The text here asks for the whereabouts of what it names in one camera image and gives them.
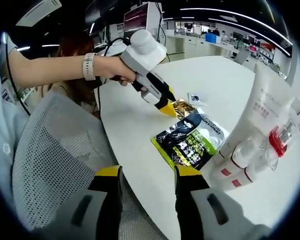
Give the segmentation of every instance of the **red cap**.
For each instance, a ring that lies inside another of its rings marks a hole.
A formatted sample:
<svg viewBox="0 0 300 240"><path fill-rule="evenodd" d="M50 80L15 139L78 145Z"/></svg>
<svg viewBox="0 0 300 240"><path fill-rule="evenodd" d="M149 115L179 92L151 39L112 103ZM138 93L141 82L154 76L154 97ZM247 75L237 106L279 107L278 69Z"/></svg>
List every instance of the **red cap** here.
<svg viewBox="0 0 300 240"><path fill-rule="evenodd" d="M276 126L269 135L269 142L271 146L274 148L279 158L281 158L287 151L287 145L281 141L278 134L278 126Z"/></svg>

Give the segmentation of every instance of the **gold foil wrapper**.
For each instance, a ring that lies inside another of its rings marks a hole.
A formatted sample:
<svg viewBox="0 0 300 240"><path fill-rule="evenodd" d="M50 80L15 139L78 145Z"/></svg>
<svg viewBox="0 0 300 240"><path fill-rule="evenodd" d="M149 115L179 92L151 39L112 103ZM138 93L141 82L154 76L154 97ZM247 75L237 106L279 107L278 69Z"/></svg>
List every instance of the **gold foil wrapper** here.
<svg viewBox="0 0 300 240"><path fill-rule="evenodd" d="M196 109L186 102L184 99L179 99L172 103L178 119L184 119L192 114Z"/></svg>

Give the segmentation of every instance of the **blue box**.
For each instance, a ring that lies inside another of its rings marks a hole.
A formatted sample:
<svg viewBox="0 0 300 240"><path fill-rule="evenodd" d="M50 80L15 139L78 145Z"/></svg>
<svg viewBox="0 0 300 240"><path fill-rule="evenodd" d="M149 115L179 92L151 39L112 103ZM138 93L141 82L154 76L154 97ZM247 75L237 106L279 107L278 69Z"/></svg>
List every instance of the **blue box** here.
<svg viewBox="0 0 300 240"><path fill-rule="evenodd" d="M213 33L206 33L205 34L205 41L209 43L216 44L217 43L217 35Z"/></svg>

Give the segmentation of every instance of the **hand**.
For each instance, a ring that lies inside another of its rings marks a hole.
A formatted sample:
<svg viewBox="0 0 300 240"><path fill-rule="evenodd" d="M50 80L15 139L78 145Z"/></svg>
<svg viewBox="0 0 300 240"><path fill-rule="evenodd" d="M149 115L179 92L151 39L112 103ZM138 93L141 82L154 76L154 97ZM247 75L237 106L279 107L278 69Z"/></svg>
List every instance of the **hand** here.
<svg viewBox="0 0 300 240"><path fill-rule="evenodd" d="M136 80L136 73L116 56L95 56L94 74L108 79L114 76L121 76L121 85L123 86Z"/></svg>

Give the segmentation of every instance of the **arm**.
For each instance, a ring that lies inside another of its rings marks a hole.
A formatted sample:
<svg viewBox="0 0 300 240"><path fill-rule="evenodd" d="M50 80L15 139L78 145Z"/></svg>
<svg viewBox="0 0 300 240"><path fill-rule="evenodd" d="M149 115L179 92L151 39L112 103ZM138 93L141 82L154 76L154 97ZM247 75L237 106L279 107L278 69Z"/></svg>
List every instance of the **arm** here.
<svg viewBox="0 0 300 240"><path fill-rule="evenodd" d="M84 56L44 57L29 60L13 49L8 58L12 78L21 87L35 87L84 77ZM9 78L7 62L3 65L2 74ZM94 75L106 78L119 75L122 76L122 80L128 82L136 79L135 73L119 57L95 56Z"/></svg>

